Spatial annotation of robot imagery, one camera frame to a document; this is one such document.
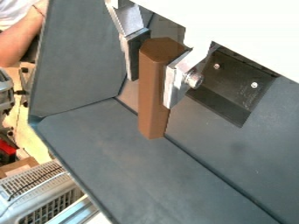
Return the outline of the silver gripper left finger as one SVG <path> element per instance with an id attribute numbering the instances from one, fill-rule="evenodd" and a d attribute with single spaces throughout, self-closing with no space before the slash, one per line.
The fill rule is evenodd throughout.
<path id="1" fill-rule="evenodd" d="M 105 0 L 119 33 L 121 48 L 126 56 L 126 73 L 131 81 L 139 79 L 139 49 L 151 32 L 146 28 L 139 5 L 130 0 Z"/>

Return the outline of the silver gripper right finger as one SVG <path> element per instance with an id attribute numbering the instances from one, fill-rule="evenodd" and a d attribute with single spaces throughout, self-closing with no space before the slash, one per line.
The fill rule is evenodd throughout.
<path id="1" fill-rule="evenodd" d="M 183 99 L 190 89 L 197 89 L 205 80 L 203 68 L 207 65 L 211 54 L 221 45 L 210 43 L 203 56 L 198 57 L 197 50 L 187 49 L 166 66 L 163 81 L 163 105 L 171 109 Z"/>

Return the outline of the person's forearm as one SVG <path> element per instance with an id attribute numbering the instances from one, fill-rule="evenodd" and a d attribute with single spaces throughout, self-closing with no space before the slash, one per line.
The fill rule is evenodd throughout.
<path id="1" fill-rule="evenodd" d="M 50 0 L 0 0 L 0 67 L 26 55 L 47 15 Z"/>

